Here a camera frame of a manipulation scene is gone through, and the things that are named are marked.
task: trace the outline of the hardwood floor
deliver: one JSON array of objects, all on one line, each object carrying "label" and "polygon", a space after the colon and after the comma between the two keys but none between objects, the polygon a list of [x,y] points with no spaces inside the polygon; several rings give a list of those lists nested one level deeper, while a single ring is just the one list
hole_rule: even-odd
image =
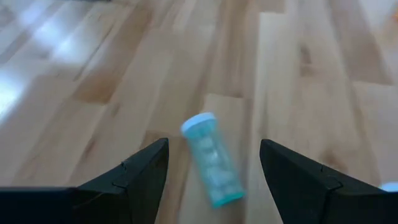
[{"label": "hardwood floor", "polygon": [[[0,0],[0,185],[78,185],[157,138],[157,223],[281,223],[277,141],[398,180],[395,0]],[[247,195],[211,209],[180,125],[212,111]]]}]

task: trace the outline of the small white object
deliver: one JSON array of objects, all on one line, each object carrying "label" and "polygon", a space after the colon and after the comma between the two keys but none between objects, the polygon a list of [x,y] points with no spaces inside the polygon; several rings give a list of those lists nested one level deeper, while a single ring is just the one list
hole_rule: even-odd
[{"label": "small white object", "polygon": [[188,119],[186,122],[184,122],[181,125],[181,133],[184,134],[188,129],[192,128],[193,126],[202,123],[204,121],[209,121],[209,120],[215,120],[216,117],[214,116],[213,113],[206,112],[206,113],[200,113],[197,114],[190,119]]},{"label": "small white object", "polygon": [[388,182],[380,186],[380,189],[386,192],[398,192],[398,182]]}]

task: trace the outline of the wooden floor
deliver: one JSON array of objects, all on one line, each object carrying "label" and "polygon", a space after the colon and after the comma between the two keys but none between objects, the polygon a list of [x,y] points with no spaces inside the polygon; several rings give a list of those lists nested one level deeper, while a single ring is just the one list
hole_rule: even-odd
[{"label": "wooden floor", "polygon": [[[1,0],[0,185],[78,185],[170,139],[157,223],[281,223],[270,138],[398,180],[395,0]],[[186,142],[213,111],[247,190],[212,210]]]}]

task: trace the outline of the white bottle cap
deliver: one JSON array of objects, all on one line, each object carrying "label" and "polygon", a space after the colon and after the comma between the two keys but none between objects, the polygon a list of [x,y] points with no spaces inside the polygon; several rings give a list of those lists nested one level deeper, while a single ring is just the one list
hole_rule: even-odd
[{"label": "white bottle cap", "polygon": [[199,123],[215,119],[216,117],[214,116],[214,114],[210,112],[197,114],[191,117],[190,119],[186,120],[186,122],[184,122],[181,125],[181,133],[184,134],[186,131],[188,131],[188,129],[192,128],[193,126]]}]

